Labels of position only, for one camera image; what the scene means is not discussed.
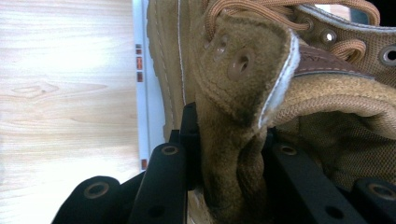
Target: shoelace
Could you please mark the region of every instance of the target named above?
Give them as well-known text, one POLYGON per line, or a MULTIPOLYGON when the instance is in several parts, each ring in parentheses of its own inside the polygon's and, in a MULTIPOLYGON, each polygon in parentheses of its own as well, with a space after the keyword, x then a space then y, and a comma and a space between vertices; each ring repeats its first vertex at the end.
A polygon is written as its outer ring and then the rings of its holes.
MULTIPOLYGON (((207 9, 210 0, 203 0, 203 8, 207 9)), ((289 7, 301 4, 327 4, 352 7, 366 13, 369 23, 379 25, 379 11, 376 7, 364 0, 218 0, 205 14, 205 29, 208 40, 212 40, 216 32, 216 17, 221 11, 233 15, 241 10, 253 11, 267 19, 288 25, 293 30, 308 30, 310 24, 290 21, 288 16, 293 15, 289 7)), ((330 52, 350 63, 360 61, 365 54, 366 45, 359 39, 350 39, 335 43, 330 52)))

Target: leather trim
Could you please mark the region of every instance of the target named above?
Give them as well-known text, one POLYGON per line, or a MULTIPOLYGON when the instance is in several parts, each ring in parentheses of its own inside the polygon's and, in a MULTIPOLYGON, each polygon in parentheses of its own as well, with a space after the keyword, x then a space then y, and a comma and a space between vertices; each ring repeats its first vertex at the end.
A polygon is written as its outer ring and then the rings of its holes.
POLYGON ((373 75, 363 73, 353 64, 347 63, 322 49, 300 45, 300 54, 300 64, 294 72, 294 77, 336 73, 370 79, 375 78, 373 75))

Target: eyelet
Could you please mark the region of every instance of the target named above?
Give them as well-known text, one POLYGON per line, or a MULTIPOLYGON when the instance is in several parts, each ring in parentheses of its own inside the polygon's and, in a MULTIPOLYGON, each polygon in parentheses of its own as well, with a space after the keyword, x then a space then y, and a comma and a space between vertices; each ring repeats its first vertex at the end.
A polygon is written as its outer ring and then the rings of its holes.
POLYGON ((320 39, 325 45, 333 44, 337 39, 337 34, 333 30, 325 29, 320 34, 320 39))
POLYGON ((309 24, 309 28, 306 30, 307 32, 311 32, 311 31, 314 30, 314 22, 310 18, 308 18, 308 17, 303 18, 301 20, 301 23, 308 23, 309 24))
POLYGON ((221 58, 222 54, 226 51, 227 42, 228 42, 228 36, 227 35, 222 36, 219 45, 216 48, 215 56, 213 58, 215 62, 217 62, 221 58))
POLYGON ((233 81, 239 81, 247 77, 254 63, 255 55, 251 48, 240 49, 228 66, 228 78, 233 81))
POLYGON ((395 66, 396 65, 396 45, 389 45, 384 47, 379 52, 379 60, 384 65, 395 66))

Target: boot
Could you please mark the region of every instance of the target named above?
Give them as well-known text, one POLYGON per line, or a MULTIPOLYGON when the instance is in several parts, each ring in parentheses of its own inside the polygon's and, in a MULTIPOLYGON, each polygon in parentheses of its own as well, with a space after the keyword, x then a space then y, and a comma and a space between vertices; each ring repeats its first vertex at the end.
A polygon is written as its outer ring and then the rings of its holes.
POLYGON ((268 2, 149 3, 165 134, 179 128, 185 104, 197 104, 204 183, 189 192, 194 223, 271 222, 261 152, 267 128, 275 126, 345 188, 364 176, 396 184, 391 82, 299 40, 286 22, 290 8, 282 7, 292 1, 264 7, 268 2))

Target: wooden surface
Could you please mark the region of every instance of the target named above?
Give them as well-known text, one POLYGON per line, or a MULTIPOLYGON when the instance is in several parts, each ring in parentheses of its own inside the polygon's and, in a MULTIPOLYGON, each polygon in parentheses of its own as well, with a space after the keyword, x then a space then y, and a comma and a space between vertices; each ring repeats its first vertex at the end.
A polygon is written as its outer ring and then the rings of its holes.
POLYGON ((0 223, 138 174, 131 0, 0 1, 0 223))

